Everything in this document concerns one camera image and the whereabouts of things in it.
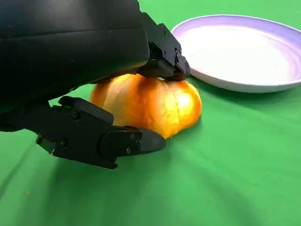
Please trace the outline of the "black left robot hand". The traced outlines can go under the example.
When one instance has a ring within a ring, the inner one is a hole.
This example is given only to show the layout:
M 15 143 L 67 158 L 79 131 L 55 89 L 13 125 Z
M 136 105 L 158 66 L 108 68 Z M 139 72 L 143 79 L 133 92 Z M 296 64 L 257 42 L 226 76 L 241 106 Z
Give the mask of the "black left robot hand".
M 37 134 L 49 154 L 107 169 L 158 151 L 149 129 L 113 125 L 106 110 L 68 94 L 125 73 L 184 80 L 180 43 L 136 0 L 3 0 L 0 3 L 0 129 Z

